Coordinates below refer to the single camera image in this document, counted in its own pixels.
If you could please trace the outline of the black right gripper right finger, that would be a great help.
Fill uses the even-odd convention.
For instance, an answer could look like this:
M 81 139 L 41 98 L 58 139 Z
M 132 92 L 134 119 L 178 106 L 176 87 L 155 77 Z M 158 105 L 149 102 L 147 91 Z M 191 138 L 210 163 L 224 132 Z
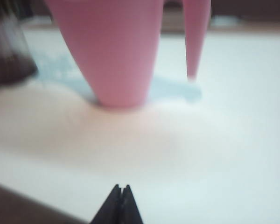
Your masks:
M 121 223 L 143 224 L 140 212 L 134 199 L 130 185 L 126 185 L 122 192 Z

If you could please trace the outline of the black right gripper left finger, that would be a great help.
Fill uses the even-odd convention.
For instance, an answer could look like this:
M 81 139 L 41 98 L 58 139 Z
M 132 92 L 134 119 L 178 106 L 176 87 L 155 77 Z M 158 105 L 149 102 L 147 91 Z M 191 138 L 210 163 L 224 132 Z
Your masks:
M 116 184 L 91 221 L 91 224 L 117 224 L 121 204 L 121 188 Z

